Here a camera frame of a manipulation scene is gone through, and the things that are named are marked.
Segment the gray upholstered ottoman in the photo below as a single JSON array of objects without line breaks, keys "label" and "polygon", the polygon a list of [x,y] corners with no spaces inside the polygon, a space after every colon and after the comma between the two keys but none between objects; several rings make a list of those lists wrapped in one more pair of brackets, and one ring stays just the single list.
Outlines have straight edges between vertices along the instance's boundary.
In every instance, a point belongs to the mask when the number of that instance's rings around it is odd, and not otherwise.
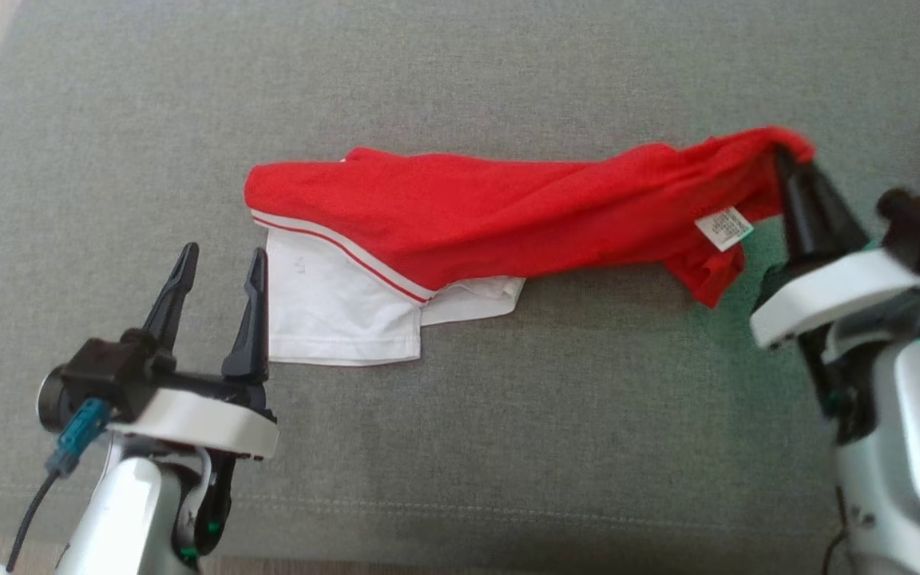
[{"label": "gray upholstered ottoman", "polygon": [[[920,0],[26,1],[0,53],[0,531],[49,453],[41,376],[142,321],[187,240],[176,352],[218,367],[264,239],[241,204],[254,164],[591,160],[770,123],[810,136],[868,220],[920,186]],[[795,354],[749,339],[778,225],[747,244],[716,311],[658,267],[569,273],[511,315],[427,328],[416,363],[273,367],[279,455],[238,469],[222,550],[813,572],[836,527],[828,430]],[[100,461],[36,537],[69,536]]]}]

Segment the stitching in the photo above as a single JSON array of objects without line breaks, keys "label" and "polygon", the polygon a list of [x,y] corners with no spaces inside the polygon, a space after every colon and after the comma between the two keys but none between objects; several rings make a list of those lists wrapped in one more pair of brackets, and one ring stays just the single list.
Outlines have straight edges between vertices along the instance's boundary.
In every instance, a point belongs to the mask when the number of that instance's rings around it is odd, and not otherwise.
[{"label": "stitching", "polygon": [[[29,498],[36,485],[0,483],[0,498]],[[87,499],[91,489],[59,486],[52,490],[54,498]],[[629,531],[633,529],[696,529],[707,531],[759,533],[764,535],[810,537],[821,535],[811,530],[766,529],[696,523],[696,521],[661,521],[634,517],[603,516],[603,514],[573,514],[547,510],[516,510],[509,507],[452,506],[444,503],[365,502],[364,500],[282,498],[278,495],[233,494],[234,506],[255,510],[302,510],[318,514],[377,514],[390,517],[453,519],[458,521],[492,521],[493,523],[526,523],[593,527]]]}]

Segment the clothing tag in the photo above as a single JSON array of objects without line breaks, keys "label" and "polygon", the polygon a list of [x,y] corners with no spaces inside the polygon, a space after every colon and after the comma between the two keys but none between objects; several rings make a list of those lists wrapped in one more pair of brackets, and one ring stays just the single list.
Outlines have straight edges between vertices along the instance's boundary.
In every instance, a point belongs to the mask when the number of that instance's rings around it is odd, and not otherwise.
[{"label": "clothing tag", "polygon": [[755,226],[745,220],[737,208],[728,208],[728,210],[716,212],[700,220],[694,220],[694,225],[698,226],[701,233],[705,234],[705,237],[715,244],[720,252],[733,248],[738,241],[748,236],[748,233],[755,231]]}]

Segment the folded garment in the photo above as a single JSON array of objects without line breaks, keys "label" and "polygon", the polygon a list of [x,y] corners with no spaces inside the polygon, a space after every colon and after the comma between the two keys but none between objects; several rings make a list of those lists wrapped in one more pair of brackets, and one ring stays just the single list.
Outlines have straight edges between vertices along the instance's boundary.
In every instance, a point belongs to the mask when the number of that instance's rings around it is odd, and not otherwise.
[{"label": "folded garment", "polygon": [[519,278],[581,267],[662,262],[715,306],[744,249],[714,244],[697,221],[730,208],[751,222],[778,214],[777,146],[801,161],[815,153],[769,127],[605,161],[355,149],[255,167],[244,196],[270,229],[270,356],[413,359],[421,324],[508,313]]}]

